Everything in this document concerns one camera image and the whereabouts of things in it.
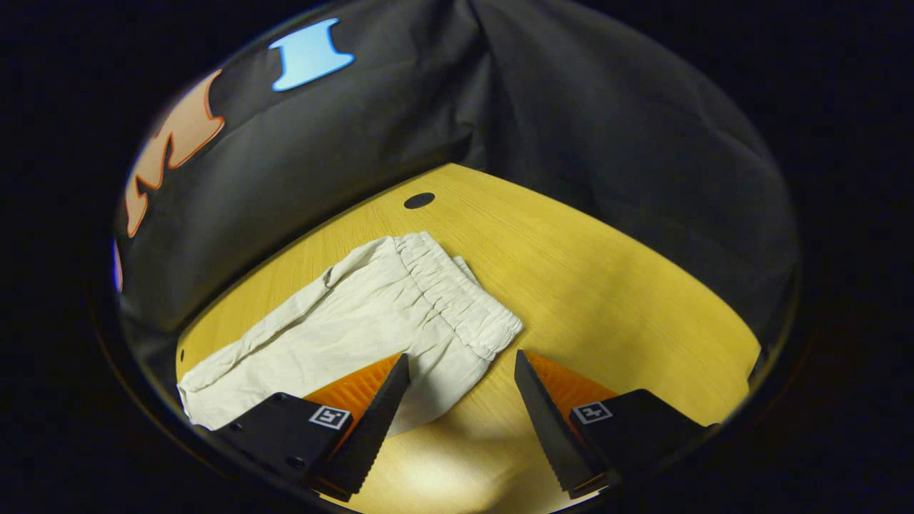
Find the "elastic waistband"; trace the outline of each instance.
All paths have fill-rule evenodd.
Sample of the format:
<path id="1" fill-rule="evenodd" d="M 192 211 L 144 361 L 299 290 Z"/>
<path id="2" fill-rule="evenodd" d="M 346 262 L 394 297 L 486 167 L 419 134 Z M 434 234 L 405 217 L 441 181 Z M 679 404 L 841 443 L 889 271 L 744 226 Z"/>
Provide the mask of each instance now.
<path id="1" fill-rule="evenodd" d="M 523 329 L 520 319 L 471 281 L 428 232 L 393 239 L 422 295 L 476 355 L 491 361 Z"/>

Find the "blue sticker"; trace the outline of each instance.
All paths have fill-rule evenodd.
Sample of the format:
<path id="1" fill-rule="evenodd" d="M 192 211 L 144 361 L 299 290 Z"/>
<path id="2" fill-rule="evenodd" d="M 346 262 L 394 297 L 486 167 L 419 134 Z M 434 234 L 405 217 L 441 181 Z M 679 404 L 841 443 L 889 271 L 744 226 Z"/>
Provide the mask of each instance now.
<path id="1" fill-rule="evenodd" d="M 352 64 L 356 57 L 336 51 L 330 38 L 330 27 L 338 18 L 328 19 L 292 32 L 276 40 L 270 49 L 278 48 L 282 59 L 282 76 L 273 83 L 274 91 L 287 91 L 319 79 Z"/>

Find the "yellow wooden surface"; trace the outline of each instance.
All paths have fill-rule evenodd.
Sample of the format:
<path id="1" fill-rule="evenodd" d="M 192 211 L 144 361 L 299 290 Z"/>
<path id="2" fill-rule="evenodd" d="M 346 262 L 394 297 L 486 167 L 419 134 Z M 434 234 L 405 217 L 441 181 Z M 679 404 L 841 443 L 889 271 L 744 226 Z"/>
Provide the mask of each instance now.
<path id="1" fill-rule="evenodd" d="M 433 202 L 404 209 L 407 198 L 427 191 Z M 619 393 L 649 389 L 702 424 L 722 421 L 748 393 L 759 344 L 699 281 L 612 227 L 456 165 L 353 207 L 250 273 L 185 332 L 175 356 L 178 377 L 356 246 L 421 230 L 463 256 L 525 329 L 447 414 L 385 441 L 350 509 L 551 512 L 574 503 L 562 493 L 515 386 L 518 348 Z"/>

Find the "cloth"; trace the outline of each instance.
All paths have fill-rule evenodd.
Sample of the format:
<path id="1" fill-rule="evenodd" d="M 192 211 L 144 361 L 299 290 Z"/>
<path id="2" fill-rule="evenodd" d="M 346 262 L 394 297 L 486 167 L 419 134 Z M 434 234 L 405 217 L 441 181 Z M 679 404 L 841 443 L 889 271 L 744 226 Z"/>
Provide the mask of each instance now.
<path id="1" fill-rule="evenodd" d="M 523 328 L 428 232 L 352 250 L 177 385 L 192 423 L 216 430 L 277 391 L 303 397 L 391 355 L 410 385 L 388 437 L 448 411 Z"/>

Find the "black fabric backdrop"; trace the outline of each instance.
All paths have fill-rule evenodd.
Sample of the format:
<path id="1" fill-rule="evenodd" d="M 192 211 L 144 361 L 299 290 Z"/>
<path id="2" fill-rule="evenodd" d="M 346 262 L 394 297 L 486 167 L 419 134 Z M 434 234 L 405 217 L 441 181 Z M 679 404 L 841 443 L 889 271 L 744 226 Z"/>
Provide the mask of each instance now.
<path id="1" fill-rule="evenodd" d="M 335 46 L 355 62 L 273 91 L 282 63 L 270 43 L 334 17 Z M 564 0 L 331 3 L 221 68 L 210 104 L 226 126 L 159 189 L 142 189 L 135 237 L 123 207 L 115 220 L 135 340 L 160 334 L 154 347 L 167 353 L 199 309 L 282 245 L 453 161 L 633 236 L 771 342 L 766 326 L 798 262 L 774 159 L 710 80 L 597 11 Z"/>

